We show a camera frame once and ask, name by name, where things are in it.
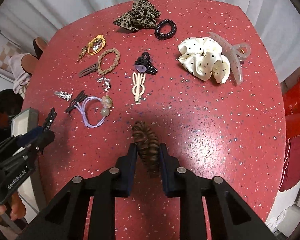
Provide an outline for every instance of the fingernail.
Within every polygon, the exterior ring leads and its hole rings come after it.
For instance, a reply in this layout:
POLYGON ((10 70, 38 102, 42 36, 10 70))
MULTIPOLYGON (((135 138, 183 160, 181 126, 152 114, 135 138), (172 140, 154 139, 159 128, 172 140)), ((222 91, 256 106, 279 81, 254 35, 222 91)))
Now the fingernail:
POLYGON ((6 206, 0 206, 0 213, 5 213, 7 211, 6 206))

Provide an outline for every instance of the silver charm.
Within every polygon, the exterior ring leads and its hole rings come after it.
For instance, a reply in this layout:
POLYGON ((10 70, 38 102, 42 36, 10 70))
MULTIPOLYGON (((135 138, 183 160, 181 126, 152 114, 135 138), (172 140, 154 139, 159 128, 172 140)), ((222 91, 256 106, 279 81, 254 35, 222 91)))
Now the silver charm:
POLYGON ((55 91, 54 94, 56 96, 58 96, 59 98, 62 98, 62 99, 67 100, 67 101, 72 99, 72 94, 68 94, 67 92, 55 91))
POLYGON ((103 90, 104 91, 106 91, 106 92, 108 92, 109 91, 109 89, 111 88, 111 84, 110 84, 110 78, 105 78, 104 76, 102 76, 102 77, 100 77, 99 79, 97 79, 97 81, 99 82, 99 83, 101 83, 101 82, 103 82, 103 84, 104 84, 104 88, 103 88, 103 90))

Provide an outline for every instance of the silver screw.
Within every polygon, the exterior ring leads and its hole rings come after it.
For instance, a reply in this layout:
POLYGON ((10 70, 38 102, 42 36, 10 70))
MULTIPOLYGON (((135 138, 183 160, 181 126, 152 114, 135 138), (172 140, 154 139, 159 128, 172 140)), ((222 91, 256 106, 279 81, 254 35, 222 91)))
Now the silver screw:
POLYGON ((186 173, 186 171, 187 171, 187 169, 184 168, 184 167, 178 167, 178 168, 177 168, 177 172, 179 172, 179 173, 181 173, 181 174, 186 173))
POLYGON ((113 168, 109 169, 109 172, 111 174, 117 174, 119 172, 119 169, 117 167, 113 167, 113 168))
POLYGON ((80 176, 75 176, 73 179, 72 179, 72 182, 75 183, 75 184, 78 184, 80 183, 82 180, 82 178, 80 176))
POLYGON ((223 178, 216 176, 213 178, 213 181, 217 184, 221 184, 223 182, 223 178))

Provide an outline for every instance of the red table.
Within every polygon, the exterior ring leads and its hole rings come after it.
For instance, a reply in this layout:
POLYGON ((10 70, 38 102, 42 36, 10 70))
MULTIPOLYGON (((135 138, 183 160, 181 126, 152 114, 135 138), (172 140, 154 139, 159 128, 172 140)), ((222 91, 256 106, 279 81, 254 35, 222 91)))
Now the red table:
MULTIPOLYGON (((239 7, 209 0, 150 1, 161 11, 160 20, 169 18, 177 24, 173 38, 158 41, 154 30, 129 33, 113 25, 131 8, 132 2, 127 2, 65 26, 39 60, 23 109, 38 109, 40 123, 51 107, 58 113, 52 126, 56 139, 39 157, 47 200, 73 176, 89 178, 112 167, 132 142, 131 125, 141 120, 152 123, 159 140, 182 166, 199 176, 224 177, 265 220, 282 173, 285 118, 279 82, 262 41, 239 7), (178 63, 177 45, 188 37, 208 36, 209 31, 231 44, 251 45, 251 55, 242 66, 242 85, 235 85, 232 73, 223 85, 203 82, 178 63), (120 51, 121 59, 106 75, 111 78, 114 108, 102 126, 88 129, 77 110, 64 113, 68 102, 54 91, 105 94, 96 82, 98 74, 78 77, 98 59, 86 55, 77 63, 81 48, 98 34, 106 36, 106 49, 120 51), (130 77, 143 51, 153 57, 158 74, 146 77, 145 100, 135 105, 130 77)), ((114 54, 106 58, 103 69, 112 64, 114 54)), ((101 104, 90 104, 88 118, 93 124, 101 117, 95 107, 101 104)), ((160 179, 150 179, 138 160, 132 196, 116 200, 117 239, 178 239, 178 208, 178 199, 167 199, 160 179)))

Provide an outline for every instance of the black spiral hair tie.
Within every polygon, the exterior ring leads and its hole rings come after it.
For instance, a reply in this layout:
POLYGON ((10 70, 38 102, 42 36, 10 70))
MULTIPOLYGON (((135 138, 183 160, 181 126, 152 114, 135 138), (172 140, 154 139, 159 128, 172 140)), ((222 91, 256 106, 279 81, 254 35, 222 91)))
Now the black spiral hair tie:
POLYGON ((164 19, 163 21, 159 22, 158 25, 156 26, 154 30, 154 35, 159 39, 159 40, 166 40, 170 39, 172 36, 174 36, 177 32, 177 26, 174 23, 174 21, 169 20, 169 19, 164 19), (166 24, 169 24, 171 27, 171 31, 168 33, 160 33, 160 30, 162 27, 166 24))

